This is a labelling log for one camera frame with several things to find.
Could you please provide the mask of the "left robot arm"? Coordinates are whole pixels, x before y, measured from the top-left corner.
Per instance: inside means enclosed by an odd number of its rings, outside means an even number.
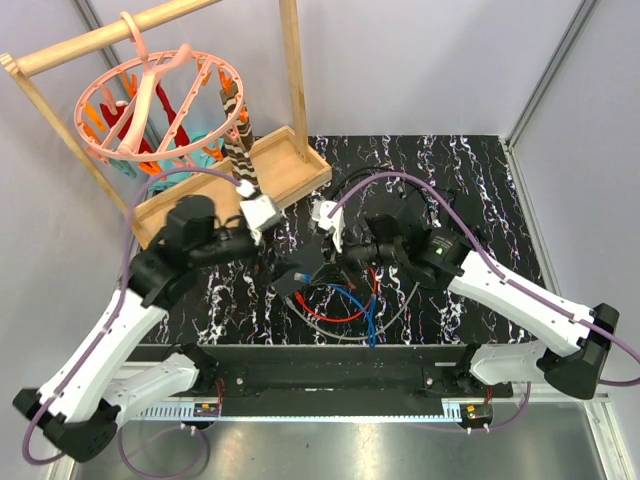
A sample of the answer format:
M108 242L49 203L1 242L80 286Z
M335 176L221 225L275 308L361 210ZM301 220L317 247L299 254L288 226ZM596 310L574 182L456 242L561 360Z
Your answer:
M14 408L29 424L21 453L31 465L64 456L84 463L101 453L132 417L178 393L203 396L220 385L218 361L195 344L118 381L116 373L148 331L193 287L198 270L258 254L262 231L279 217L270 199L240 203L229 227L201 195L182 198L149 245L127 257L121 282L81 345L39 388L23 388Z

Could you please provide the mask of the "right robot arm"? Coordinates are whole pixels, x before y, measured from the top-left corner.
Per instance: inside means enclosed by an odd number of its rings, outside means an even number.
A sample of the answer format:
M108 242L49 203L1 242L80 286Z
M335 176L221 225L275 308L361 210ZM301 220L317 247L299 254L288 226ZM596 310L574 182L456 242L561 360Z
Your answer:
M341 267L395 265L414 282L473 300L534 335L531 344L468 347L453 374L463 395L498 383L546 382L573 398L594 397L619 320L614 307L566 300L473 248L456 228L402 225L383 215L367 221L371 242L349 245L341 212L312 219L330 236Z

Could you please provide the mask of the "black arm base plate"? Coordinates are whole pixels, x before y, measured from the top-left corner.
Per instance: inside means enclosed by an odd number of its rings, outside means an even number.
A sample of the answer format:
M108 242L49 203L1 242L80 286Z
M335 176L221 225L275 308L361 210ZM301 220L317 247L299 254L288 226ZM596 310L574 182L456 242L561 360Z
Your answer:
M223 364L224 419L445 416L446 399L509 398L509 385L453 379L449 368L410 363Z

